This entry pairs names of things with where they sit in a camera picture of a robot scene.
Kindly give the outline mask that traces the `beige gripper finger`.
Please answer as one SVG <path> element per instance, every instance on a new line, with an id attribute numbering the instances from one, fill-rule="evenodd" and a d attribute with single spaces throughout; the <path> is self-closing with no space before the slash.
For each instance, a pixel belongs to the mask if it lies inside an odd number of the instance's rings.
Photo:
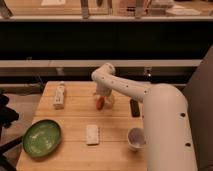
<path id="1" fill-rule="evenodd" d="M 105 108 L 112 108 L 114 104 L 115 104 L 115 98 L 113 94 L 105 97 L 105 101 L 104 101 Z"/>

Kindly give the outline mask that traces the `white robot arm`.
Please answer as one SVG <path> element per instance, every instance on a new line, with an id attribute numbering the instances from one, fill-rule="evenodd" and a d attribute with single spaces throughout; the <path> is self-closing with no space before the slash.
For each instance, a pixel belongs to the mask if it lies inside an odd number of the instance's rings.
<path id="1" fill-rule="evenodd" d="M 101 96 L 117 91 L 143 103 L 148 171 L 198 171 L 188 102 L 182 92 L 171 84 L 138 82 L 115 72 L 111 63 L 105 63 L 91 78 Z"/>

